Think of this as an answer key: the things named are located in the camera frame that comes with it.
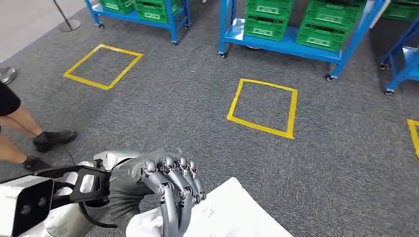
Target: white floor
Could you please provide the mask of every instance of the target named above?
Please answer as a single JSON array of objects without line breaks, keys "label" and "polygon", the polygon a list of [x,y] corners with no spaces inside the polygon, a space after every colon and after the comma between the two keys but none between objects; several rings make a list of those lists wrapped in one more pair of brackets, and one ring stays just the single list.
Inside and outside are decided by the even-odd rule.
[{"label": "white floor", "polygon": [[[83,0],[57,0],[71,17]],[[0,0],[0,63],[63,22],[52,0]]]}]

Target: black bracket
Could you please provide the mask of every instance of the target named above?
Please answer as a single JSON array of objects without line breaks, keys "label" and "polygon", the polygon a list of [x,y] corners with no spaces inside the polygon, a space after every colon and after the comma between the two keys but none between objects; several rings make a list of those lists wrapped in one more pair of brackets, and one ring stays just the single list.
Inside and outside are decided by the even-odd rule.
[{"label": "black bracket", "polygon": [[[65,182],[55,181],[54,194],[63,187],[71,188],[73,191],[69,195],[60,195],[52,197],[51,210],[57,207],[61,207],[70,203],[86,202],[92,200],[102,200],[109,195],[109,179],[111,178],[111,172],[100,168],[94,168],[84,165],[75,166],[63,166],[44,169],[39,172],[35,172],[32,175],[58,179],[62,178],[64,174],[69,172],[77,173],[76,183],[69,184]],[[83,178],[86,175],[94,176],[94,182],[90,192],[82,193],[80,187],[83,182]]]}]

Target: gray robotic glove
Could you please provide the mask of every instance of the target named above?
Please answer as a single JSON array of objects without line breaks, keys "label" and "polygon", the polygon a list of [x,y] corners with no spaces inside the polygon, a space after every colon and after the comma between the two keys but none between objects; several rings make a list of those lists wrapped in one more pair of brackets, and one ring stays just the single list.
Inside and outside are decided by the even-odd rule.
[{"label": "gray robotic glove", "polygon": [[108,205],[112,219],[125,231],[130,219],[140,213],[141,200],[157,194],[163,236],[183,236],[193,205],[206,198],[196,172],[196,162],[185,154],[158,152],[123,162],[113,169],[110,178]]}]

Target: stanchion base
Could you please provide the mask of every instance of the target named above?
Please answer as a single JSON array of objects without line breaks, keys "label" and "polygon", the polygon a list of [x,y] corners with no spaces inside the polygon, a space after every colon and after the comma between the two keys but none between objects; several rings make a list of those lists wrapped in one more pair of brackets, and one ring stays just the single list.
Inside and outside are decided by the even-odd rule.
[{"label": "stanchion base", "polygon": [[0,68],[0,83],[9,84],[17,75],[17,71],[13,67]]},{"label": "stanchion base", "polygon": [[58,26],[58,28],[62,32],[70,32],[70,31],[76,30],[81,25],[80,21],[77,21],[77,20],[68,20],[68,23],[70,24],[71,27],[69,27],[69,25],[64,21]]}]

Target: metal stanchion pole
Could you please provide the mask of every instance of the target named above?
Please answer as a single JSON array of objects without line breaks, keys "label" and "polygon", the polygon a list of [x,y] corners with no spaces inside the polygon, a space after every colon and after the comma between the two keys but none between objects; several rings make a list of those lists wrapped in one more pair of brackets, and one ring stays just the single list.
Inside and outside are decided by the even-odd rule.
[{"label": "metal stanchion pole", "polygon": [[60,6],[58,5],[57,1],[56,0],[53,0],[53,1],[54,1],[55,5],[57,6],[58,10],[60,11],[61,15],[64,18],[64,22],[58,26],[58,28],[62,32],[70,32],[70,31],[76,30],[78,27],[80,27],[80,21],[67,20],[63,11],[61,10]]}]

